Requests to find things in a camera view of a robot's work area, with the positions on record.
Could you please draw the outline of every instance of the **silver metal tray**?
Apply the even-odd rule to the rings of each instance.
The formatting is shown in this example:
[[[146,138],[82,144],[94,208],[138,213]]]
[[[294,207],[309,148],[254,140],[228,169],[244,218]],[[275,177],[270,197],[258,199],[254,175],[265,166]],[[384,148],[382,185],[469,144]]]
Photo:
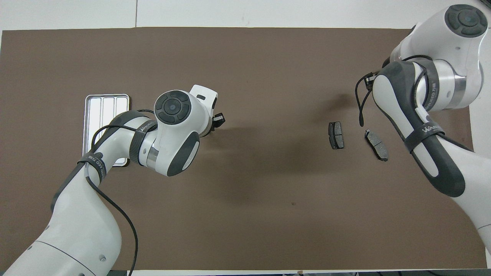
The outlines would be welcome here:
[[[126,94],[88,95],[85,98],[85,115],[83,119],[83,145],[82,155],[90,149],[94,133],[101,127],[108,125],[116,115],[130,109],[130,97]],[[97,135],[96,141],[101,138],[104,131]],[[121,167],[128,164],[128,159],[116,160],[114,166]]]

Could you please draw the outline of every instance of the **black velcro strap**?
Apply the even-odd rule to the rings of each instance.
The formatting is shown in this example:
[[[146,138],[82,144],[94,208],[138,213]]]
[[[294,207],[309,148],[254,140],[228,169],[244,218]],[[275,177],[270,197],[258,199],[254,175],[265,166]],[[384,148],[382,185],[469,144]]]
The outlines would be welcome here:
[[[428,122],[426,124],[421,125],[417,129],[415,129],[404,141],[404,145],[408,149],[409,152],[414,150],[414,148],[419,145],[425,138],[437,134],[443,133],[443,129],[436,122]]]
[[[106,164],[104,164],[104,161],[102,161],[102,153],[92,153],[92,152],[87,152],[80,158],[80,160],[77,163],[89,163],[94,169],[97,171],[99,174],[99,182],[102,182],[104,177],[106,177]]]
[[[140,164],[140,166],[143,166],[138,160],[140,147],[141,144],[143,143],[143,139],[145,139],[145,135],[147,135],[147,132],[154,130],[156,127],[157,127],[156,120],[148,120],[136,129],[135,134],[133,135],[133,139],[131,140],[130,143],[131,161]]]

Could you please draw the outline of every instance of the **white robotic arm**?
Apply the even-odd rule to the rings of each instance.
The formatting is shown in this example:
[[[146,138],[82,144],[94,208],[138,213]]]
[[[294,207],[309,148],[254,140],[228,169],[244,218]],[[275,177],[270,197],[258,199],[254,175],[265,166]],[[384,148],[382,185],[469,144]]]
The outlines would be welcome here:
[[[154,106],[157,120],[134,110],[118,115],[56,193],[46,229],[4,275],[107,275],[121,250],[121,233],[97,186],[119,158],[166,176],[184,171],[199,138],[224,122],[221,114],[213,117],[216,99],[216,92],[195,85],[189,93],[162,94]]]
[[[373,81],[373,97],[431,184],[469,215],[491,250],[491,160],[444,134],[427,111],[463,108],[483,83],[484,14],[453,5],[418,24]]]

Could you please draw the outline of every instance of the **brown table surface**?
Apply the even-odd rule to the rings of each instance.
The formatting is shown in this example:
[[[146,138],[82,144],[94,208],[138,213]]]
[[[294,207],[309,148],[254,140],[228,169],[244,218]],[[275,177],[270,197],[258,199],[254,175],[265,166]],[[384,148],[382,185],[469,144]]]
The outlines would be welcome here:
[[[82,150],[88,94],[152,108],[171,89],[218,92],[226,123],[182,174],[130,164],[101,185],[132,218],[137,269],[484,268],[470,219],[437,192],[372,98],[353,89],[408,30],[136,28],[4,31],[0,55],[0,271],[47,225]],[[468,109],[434,119],[471,145]],[[345,149],[327,126],[341,121]],[[389,151],[377,160],[375,131]],[[129,269],[122,236],[114,269]]]

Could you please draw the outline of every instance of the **circular button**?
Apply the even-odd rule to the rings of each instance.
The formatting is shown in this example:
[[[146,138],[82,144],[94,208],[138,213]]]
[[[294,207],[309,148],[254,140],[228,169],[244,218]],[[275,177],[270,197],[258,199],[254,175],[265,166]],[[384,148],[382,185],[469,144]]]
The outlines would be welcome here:
[[[473,27],[479,23],[479,16],[472,10],[463,10],[459,13],[459,22],[464,26]]]
[[[176,99],[170,99],[164,104],[164,111],[167,114],[175,115],[181,110],[181,103]]]

